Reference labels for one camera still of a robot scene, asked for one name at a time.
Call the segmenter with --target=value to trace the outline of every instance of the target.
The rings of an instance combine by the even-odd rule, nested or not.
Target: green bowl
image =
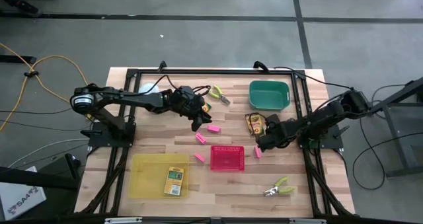
[[[289,87],[280,81],[250,83],[250,106],[256,110],[281,111],[290,103]]]

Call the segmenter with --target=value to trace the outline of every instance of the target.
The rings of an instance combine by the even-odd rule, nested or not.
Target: yellow-handled pliers
[[[213,86],[216,90],[217,90],[217,92],[219,93],[219,94],[215,94],[215,93],[213,93],[211,90],[209,91],[209,94],[210,94],[210,96],[212,96],[212,97],[214,97],[214,98],[218,98],[218,99],[220,99],[222,102],[224,102],[224,103],[226,103],[226,104],[230,104],[231,103],[231,101],[229,101],[226,97],[225,97],[225,95],[223,95],[223,92],[222,92],[222,90],[217,86],[217,85],[214,85]]]
[[[279,194],[289,194],[289,193],[291,193],[293,191],[293,188],[289,187],[289,188],[280,189],[280,185],[285,181],[288,181],[288,177],[283,177],[283,178],[279,179],[279,181],[277,181],[275,183],[275,186],[273,188],[264,191],[264,195],[271,196],[271,195],[274,195],[276,193],[279,193]]]

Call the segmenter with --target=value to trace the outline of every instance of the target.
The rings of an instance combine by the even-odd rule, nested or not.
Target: pink sponge block
[[[211,131],[211,132],[219,132],[220,131],[220,127],[218,126],[213,126],[213,125],[209,125],[207,127],[207,130]]]
[[[201,160],[201,162],[203,162],[203,163],[204,163],[204,161],[206,161],[206,160],[203,158],[203,156],[201,156],[201,155],[199,155],[199,154],[197,154],[197,153],[196,153],[196,157],[197,157],[197,159]]]
[[[262,156],[262,151],[258,148],[258,146],[254,147],[254,151],[256,152],[257,158],[260,158]]]
[[[203,145],[206,144],[206,139],[200,133],[197,132],[196,138],[197,138],[198,141],[201,142],[201,144],[203,144]]]

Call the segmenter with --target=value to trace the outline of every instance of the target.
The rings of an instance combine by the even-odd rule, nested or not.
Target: yellow translucent bin
[[[184,198],[188,195],[190,156],[186,154],[137,154],[132,158],[130,198]],[[183,168],[180,195],[165,194],[169,167]]]

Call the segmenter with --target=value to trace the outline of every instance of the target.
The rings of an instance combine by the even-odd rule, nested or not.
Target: concrete floor
[[[28,0],[51,13],[109,13],[125,15],[241,15],[294,17],[293,0]],[[304,17],[423,18],[422,0],[300,0]],[[13,10],[0,3],[0,9]],[[370,98],[387,84],[407,83],[423,75],[423,24],[305,23],[313,68],[324,69],[333,83],[353,86]],[[304,68],[296,22],[69,20],[0,18],[0,42],[22,55],[38,58],[63,55],[74,59],[90,82],[104,85],[111,66],[251,67],[260,60],[268,66]],[[0,65],[2,110],[10,110],[20,91],[26,66]],[[63,96],[83,81],[72,65],[53,59],[40,65],[44,83]],[[328,87],[330,95],[341,92]],[[380,91],[385,98],[393,89]],[[69,105],[46,93],[30,80],[19,106],[22,111],[56,111]],[[0,114],[0,119],[7,115]],[[62,129],[88,123],[69,111],[56,115],[15,114],[12,121]],[[367,147],[358,121],[342,136],[348,171]],[[391,138],[384,121],[365,118],[364,129],[372,144]],[[78,131],[40,130],[8,124],[0,132],[0,165],[48,143],[83,138]],[[84,144],[65,143],[45,149],[25,161]],[[393,144],[376,149],[387,170],[399,168]],[[85,162],[86,148],[72,151]],[[42,167],[51,161],[40,161]],[[357,177],[366,186],[380,182],[381,170],[371,153],[359,162]],[[363,217],[423,223],[423,175],[386,180],[376,191],[360,188],[350,175],[357,214]]]

